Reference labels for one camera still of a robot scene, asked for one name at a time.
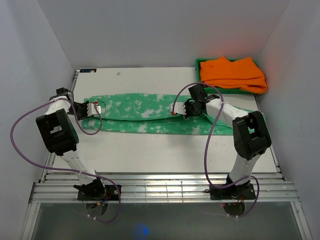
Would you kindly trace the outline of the green white tie-dye trousers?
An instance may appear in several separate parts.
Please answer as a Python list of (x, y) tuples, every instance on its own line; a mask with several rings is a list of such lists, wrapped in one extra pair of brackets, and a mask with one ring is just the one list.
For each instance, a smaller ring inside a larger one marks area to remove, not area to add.
[(101, 115), (82, 120), (84, 129), (135, 134), (231, 136), (233, 130), (222, 119), (202, 114), (185, 119), (170, 113), (174, 100), (185, 102), (188, 95), (122, 93), (97, 95), (88, 99), (98, 102)]

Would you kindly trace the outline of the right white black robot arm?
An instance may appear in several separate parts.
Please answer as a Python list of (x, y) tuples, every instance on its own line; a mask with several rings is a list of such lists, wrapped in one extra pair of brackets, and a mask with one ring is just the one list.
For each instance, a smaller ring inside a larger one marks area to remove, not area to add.
[(201, 84), (195, 84), (188, 91), (190, 99), (184, 103), (183, 112), (186, 118), (206, 114), (232, 128), (236, 159), (225, 184), (209, 185), (211, 199), (237, 199), (246, 193), (254, 199), (256, 195), (250, 181), (251, 174), (258, 159), (272, 144), (263, 114), (234, 107), (226, 103), (222, 96), (208, 95)]

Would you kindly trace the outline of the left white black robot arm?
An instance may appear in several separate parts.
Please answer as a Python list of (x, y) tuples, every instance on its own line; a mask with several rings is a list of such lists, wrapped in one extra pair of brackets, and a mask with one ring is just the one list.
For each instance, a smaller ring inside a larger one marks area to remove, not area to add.
[(78, 122), (89, 117), (101, 117), (101, 113), (101, 106), (97, 101), (75, 102), (73, 93), (62, 87), (50, 98), (47, 112), (35, 120), (47, 150), (69, 165), (79, 180), (79, 185), (74, 188), (90, 200), (103, 199), (106, 187), (96, 176), (96, 171), (80, 156), (77, 150), (79, 137), (69, 115), (73, 115)]

